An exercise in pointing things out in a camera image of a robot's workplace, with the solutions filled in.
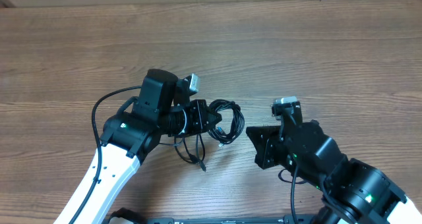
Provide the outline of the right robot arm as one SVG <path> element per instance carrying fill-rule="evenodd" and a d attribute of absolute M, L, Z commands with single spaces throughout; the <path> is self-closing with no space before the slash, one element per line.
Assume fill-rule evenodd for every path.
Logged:
<path fill-rule="evenodd" d="M 250 126 L 261 169 L 281 165 L 322 192 L 312 223 L 420 223 L 421 213 L 380 169 L 343 154 L 317 121 Z"/>

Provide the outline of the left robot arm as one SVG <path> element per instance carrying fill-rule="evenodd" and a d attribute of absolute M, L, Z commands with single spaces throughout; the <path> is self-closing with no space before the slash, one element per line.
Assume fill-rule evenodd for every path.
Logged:
<path fill-rule="evenodd" d="M 165 70 L 148 70 L 139 95 L 129 98 L 102 132 L 93 130 L 96 153 L 56 223 L 101 223 L 163 135 L 184 139 L 213 129 L 222 116 L 205 100 L 190 99 L 199 84 L 195 74 L 178 78 Z"/>

